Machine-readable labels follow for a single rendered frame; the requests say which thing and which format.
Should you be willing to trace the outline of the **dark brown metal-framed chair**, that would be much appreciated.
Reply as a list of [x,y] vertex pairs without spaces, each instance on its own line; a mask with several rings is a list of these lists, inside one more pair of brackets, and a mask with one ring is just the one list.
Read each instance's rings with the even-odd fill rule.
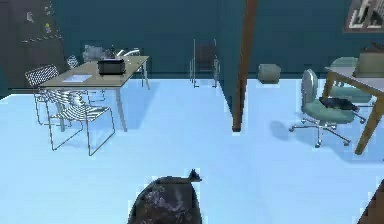
[[217,41],[213,39],[206,43],[199,43],[193,39],[193,56],[189,61],[189,80],[194,88],[198,87],[196,74],[208,72],[213,75],[213,88],[218,85],[220,63],[216,53]]

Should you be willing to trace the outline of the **grey-green round pouf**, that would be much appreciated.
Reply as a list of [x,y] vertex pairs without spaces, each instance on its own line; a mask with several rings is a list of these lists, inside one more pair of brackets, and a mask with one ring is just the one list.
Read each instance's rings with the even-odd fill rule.
[[260,64],[258,80],[263,84],[277,84],[280,79],[281,68],[276,64]]

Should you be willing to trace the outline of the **black toaster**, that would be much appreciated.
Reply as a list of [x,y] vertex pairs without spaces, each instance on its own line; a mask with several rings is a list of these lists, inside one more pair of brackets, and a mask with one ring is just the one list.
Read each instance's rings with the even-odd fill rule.
[[122,75],[125,73],[123,59],[103,59],[97,62],[100,75]]

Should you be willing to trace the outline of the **black garbage bag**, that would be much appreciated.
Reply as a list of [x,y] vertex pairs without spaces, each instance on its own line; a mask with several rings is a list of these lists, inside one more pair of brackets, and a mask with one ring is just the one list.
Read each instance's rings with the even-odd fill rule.
[[188,177],[157,178],[136,197],[127,224],[203,224],[199,200],[192,185],[201,181],[195,169]]

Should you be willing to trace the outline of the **grey crumpled object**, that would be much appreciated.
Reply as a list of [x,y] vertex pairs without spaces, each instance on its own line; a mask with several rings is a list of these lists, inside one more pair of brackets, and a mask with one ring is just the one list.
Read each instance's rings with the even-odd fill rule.
[[83,51],[83,60],[85,62],[97,61],[105,57],[105,51],[102,47],[85,45]]

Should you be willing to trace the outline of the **white paper sheet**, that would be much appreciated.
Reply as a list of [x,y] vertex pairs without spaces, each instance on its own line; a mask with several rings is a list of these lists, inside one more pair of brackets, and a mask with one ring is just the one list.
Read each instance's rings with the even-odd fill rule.
[[90,78],[89,74],[73,74],[64,79],[65,83],[82,83]]

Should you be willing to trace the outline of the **green swivel office chair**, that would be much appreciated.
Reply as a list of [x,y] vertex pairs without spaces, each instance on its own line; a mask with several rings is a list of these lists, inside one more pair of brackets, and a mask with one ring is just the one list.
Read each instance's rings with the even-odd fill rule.
[[[355,57],[340,57],[331,63],[331,67],[355,67],[358,59]],[[352,103],[367,104],[372,95],[355,87],[346,87],[343,82],[337,81],[330,91],[331,97],[348,99]]]
[[352,123],[359,111],[349,111],[325,107],[317,96],[318,77],[312,69],[303,72],[301,79],[301,112],[304,117],[301,125],[292,125],[290,132],[295,129],[316,128],[317,142],[316,148],[322,145],[323,131],[328,131],[343,140],[343,144],[348,146],[350,140],[336,132],[336,127],[340,124]]

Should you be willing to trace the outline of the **black cloth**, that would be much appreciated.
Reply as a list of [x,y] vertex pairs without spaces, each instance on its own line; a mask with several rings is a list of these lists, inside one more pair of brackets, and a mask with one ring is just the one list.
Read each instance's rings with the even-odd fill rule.
[[359,108],[347,99],[342,98],[324,98],[320,97],[319,101],[327,108],[358,111]]

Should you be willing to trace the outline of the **wooden desk with grey top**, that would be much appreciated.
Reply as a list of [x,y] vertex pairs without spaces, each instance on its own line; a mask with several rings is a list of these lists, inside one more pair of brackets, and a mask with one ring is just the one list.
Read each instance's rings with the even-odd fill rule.
[[361,155],[384,115],[384,78],[356,78],[353,67],[326,67],[327,76],[322,96],[328,97],[335,81],[342,81],[376,97],[355,153]]

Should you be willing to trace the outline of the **olive box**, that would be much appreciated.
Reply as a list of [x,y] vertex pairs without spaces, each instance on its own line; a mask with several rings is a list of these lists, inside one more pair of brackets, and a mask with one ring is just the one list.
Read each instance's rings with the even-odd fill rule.
[[384,52],[364,49],[353,72],[356,78],[384,78]]

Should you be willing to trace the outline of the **brown wooden furniture corner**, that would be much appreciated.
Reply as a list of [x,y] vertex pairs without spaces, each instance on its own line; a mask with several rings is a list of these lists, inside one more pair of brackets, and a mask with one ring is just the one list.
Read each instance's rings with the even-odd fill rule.
[[357,224],[384,224],[384,179],[379,184]]

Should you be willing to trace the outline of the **brown wooden door frame post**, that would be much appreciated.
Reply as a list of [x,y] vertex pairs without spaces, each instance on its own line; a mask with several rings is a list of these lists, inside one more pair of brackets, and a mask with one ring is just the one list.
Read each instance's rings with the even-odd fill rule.
[[257,5],[258,0],[246,0],[236,89],[236,105],[233,107],[233,132],[240,132],[242,127],[242,117],[249,72],[249,63],[253,45]]

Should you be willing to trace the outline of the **framed wall picture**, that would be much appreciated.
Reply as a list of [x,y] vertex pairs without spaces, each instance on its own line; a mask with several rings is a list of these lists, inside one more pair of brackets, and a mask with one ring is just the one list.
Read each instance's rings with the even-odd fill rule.
[[344,31],[384,33],[384,0],[351,0]]

